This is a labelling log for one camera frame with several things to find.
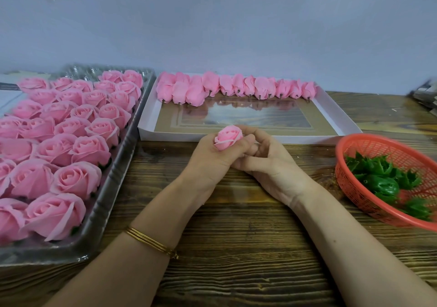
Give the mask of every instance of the red plastic basket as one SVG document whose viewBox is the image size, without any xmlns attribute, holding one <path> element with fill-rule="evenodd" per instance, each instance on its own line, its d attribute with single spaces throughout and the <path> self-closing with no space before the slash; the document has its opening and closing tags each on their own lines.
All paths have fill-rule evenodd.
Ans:
<svg viewBox="0 0 437 307">
<path fill-rule="evenodd" d="M 433 211 L 432 222 L 419 220 L 386 204 L 366 189 L 355 178 L 344 161 L 344 155 L 355 157 L 358 151 L 364 156 L 388 155 L 387 160 L 396 167 L 418 172 L 422 183 L 411 191 L 402 191 L 405 198 L 420 197 L 429 200 Z M 363 212 L 396 227 L 421 227 L 437 232 L 437 163 L 426 155 L 413 150 L 395 140 L 366 133 L 350 134 L 343 137 L 335 149 L 337 164 L 335 175 L 338 184 L 347 197 Z"/>
</svg>

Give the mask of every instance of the basket rim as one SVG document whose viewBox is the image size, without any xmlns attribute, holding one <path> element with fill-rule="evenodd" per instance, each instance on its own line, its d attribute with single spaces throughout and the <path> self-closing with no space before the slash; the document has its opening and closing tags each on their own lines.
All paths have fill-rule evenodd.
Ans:
<svg viewBox="0 0 437 307">
<path fill-rule="evenodd" d="M 415 226 L 420 227 L 422 229 L 431 230 L 437 232 L 437 222 L 427 222 L 423 220 L 419 220 L 415 217 L 409 216 L 399 210 L 397 210 L 395 207 L 392 207 L 391 205 L 385 203 L 381 199 L 379 199 L 376 195 L 374 195 L 372 192 L 370 192 L 361 182 L 353 175 L 353 173 L 349 170 L 349 168 L 346 165 L 346 161 L 344 161 L 344 152 L 343 148 L 344 145 L 351 141 L 351 140 L 380 140 L 384 142 L 385 144 L 391 144 L 392 146 L 399 148 L 401 150 L 407 151 L 407 153 L 413 154 L 415 158 L 420 159 L 422 162 L 426 164 L 426 166 L 430 167 L 434 172 L 437 173 L 437 163 L 433 161 L 428 156 L 420 153 L 419 151 L 416 151 L 415 149 L 402 144 L 396 140 L 379 136 L 376 134 L 370 134 L 370 133 L 353 133 L 349 134 L 347 136 L 344 136 L 340 139 L 340 141 L 337 143 L 335 148 L 336 158 L 337 158 L 337 164 L 340 166 L 340 168 L 343 170 L 343 172 L 346 174 L 347 178 L 356 186 L 356 188 L 363 194 L 367 199 L 369 199 L 371 202 L 373 202 L 375 205 L 380 207 L 381 209 L 385 210 L 387 213 Z"/>
</svg>

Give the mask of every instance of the brown tabletop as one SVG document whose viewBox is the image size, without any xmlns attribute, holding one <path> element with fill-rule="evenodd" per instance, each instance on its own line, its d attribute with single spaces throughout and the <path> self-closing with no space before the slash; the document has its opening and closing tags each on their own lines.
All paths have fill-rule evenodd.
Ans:
<svg viewBox="0 0 437 307">
<path fill-rule="evenodd" d="M 403 96 L 330 92 L 368 133 L 437 160 L 437 118 Z M 182 171 L 195 143 L 139 142 L 100 250 Z M 400 229 L 363 214 L 339 190 L 333 146 L 287 145 L 311 177 L 429 285 L 437 289 L 437 233 Z M 335 283 L 296 216 L 249 175 L 231 169 L 193 216 L 154 306 L 342 306 Z M 41 306 L 87 262 L 0 269 L 0 306 Z"/>
</svg>

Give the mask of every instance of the white wall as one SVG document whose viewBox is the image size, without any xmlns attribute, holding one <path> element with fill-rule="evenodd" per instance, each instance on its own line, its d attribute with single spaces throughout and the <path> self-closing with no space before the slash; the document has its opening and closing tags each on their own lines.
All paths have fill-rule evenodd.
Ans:
<svg viewBox="0 0 437 307">
<path fill-rule="evenodd" d="M 437 75 L 437 0 L 0 0 L 0 72 L 72 61 L 405 94 Z"/>
</svg>

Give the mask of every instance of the gold bracelet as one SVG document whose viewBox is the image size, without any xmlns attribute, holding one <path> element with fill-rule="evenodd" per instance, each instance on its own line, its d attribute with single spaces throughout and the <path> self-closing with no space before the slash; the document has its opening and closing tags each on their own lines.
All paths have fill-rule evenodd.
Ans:
<svg viewBox="0 0 437 307">
<path fill-rule="evenodd" d="M 176 251 L 169 249 L 168 247 L 162 245 L 161 243 L 158 243 L 156 240 L 153 240 L 150 237 L 147 237 L 145 234 L 139 232 L 138 230 L 134 229 L 133 227 L 127 227 L 125 229 L 125 232 L 135 238 L 136 240 L 145 243 L 147 245 L 152 246 L 153 248 L 157 249 L 158 251 L 161 251 L 165 254 L 167 254 L 168 256 L 170 256 L 171 259 L 175 259 L 178 260 L 179 259 L 179 255 L 176 253 Z"/>
</svg>

